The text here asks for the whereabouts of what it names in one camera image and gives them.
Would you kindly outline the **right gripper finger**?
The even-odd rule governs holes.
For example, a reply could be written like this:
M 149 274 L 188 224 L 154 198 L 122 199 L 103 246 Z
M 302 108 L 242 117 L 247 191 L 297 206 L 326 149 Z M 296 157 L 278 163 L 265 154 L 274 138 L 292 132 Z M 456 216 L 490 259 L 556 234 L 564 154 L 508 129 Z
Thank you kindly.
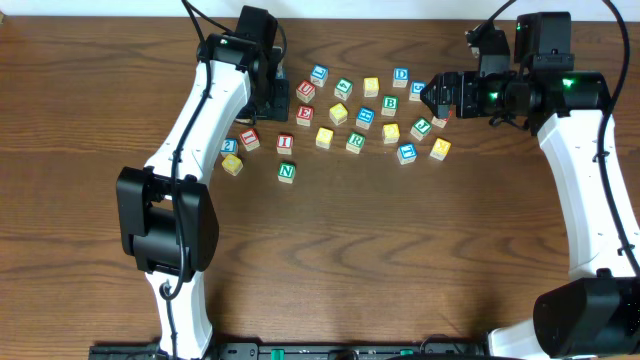
M 421 100 L 437 100 L 437 82 L 431 81 L 420 91 Z
M 424 100 L 423 103 L 432 112 L 433 116 L 438 119 L 446 119 L 450 117 L 450 105 L 449 104 L 437 104 L 430 100 Z

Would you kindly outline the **red U block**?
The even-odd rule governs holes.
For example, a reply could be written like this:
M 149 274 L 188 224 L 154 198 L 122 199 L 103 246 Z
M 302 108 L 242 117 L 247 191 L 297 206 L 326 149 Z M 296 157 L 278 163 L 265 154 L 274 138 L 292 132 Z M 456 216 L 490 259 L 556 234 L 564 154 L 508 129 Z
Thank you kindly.
M 316 86 L 307 80 L 303 80 L 296 87 L 296 96 L 303 103 L 308 104 L 316 94 Z

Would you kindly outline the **red E block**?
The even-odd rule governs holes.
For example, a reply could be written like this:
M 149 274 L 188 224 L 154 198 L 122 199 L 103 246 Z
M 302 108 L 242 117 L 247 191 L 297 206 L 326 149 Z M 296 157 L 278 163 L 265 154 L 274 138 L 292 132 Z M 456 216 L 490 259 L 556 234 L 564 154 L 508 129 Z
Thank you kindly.
M 314 108 L 311 106 L 300 105 L 296 113 L 296 123 L 301 126 L 310 127 L 314 117 Z

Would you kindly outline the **green N block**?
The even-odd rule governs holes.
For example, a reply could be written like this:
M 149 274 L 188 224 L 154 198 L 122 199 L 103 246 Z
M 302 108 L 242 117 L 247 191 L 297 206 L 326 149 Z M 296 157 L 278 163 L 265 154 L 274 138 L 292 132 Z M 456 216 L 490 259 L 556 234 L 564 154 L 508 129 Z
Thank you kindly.
M 283 183 L 292 184 L 296 176 L 296 165 L 282 162 L 278 168 L 278 180 Z

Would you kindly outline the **green R block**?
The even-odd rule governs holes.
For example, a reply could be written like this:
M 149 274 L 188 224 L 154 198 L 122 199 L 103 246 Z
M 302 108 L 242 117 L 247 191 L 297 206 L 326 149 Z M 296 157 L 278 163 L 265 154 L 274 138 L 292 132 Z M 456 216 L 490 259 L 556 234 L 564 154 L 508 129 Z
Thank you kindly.
M 359 154 L 364 147 L 366 137 L 356 132 L 352 132 L 347 138 L 345 148 L 355 154 Z

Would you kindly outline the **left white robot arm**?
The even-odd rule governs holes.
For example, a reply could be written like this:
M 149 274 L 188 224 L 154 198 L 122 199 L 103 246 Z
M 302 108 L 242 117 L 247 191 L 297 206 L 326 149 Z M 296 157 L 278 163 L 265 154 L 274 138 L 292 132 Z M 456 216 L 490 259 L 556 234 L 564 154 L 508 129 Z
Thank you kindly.
M 287 111 L 285 47 L 248 35 L 212 34 L 198 48 L 196 77 L 171 132 L 141 169 L 116 181 L 124 252 L 152 286 L 160 315 L 160 354 L 202 359 L 213 337 L 203 274 L 219 223 L 209 183 L 231 125 Z

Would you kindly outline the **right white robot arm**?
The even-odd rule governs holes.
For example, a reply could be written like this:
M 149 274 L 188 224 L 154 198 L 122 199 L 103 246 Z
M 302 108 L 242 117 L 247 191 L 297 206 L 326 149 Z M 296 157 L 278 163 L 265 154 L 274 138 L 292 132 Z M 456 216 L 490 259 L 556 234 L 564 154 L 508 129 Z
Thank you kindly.
M 531 319 L 487 336 L 492 357 L 564 359 L 639 351 L 639 226 L 617 159 L 610 102 L 596 72 L 434 76 L 420 99 L 443 118 L 526 117 L 551 167 L 569 242 L 568 284 L 539 296 Z

